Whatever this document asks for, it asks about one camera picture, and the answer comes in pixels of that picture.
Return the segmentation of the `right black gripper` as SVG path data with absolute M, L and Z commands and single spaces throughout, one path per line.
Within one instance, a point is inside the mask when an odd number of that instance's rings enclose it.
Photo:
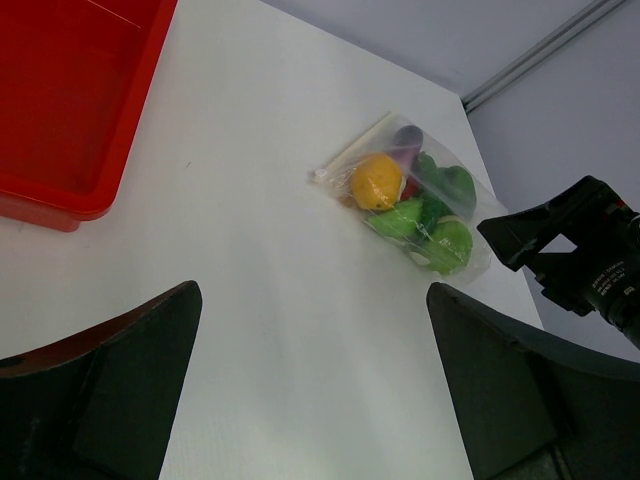
M 534 272 L 548 299 L 579 316 L 599 313 L 639 345 L 639 213 L 608 184 L 585 176 L 477 229 L 503 265 Z

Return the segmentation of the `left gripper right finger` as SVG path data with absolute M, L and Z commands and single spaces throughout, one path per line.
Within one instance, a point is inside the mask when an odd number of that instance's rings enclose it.
M 474 478 L 638 478 L 638 364 L 443 283 L 426 306 Z

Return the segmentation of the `clear zip top bag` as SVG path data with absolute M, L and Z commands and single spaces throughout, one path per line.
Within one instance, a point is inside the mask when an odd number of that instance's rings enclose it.
M 502 205 L 408 119 L 386 114 L 309 179 L 430 276 L 469 282 L 489 269 L 477 227 Z

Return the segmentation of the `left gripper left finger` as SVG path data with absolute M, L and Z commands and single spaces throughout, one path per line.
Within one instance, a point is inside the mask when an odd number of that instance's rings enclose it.
M 156 479 L 202 311 L 194 281 L 1 361 L 4 479 Z

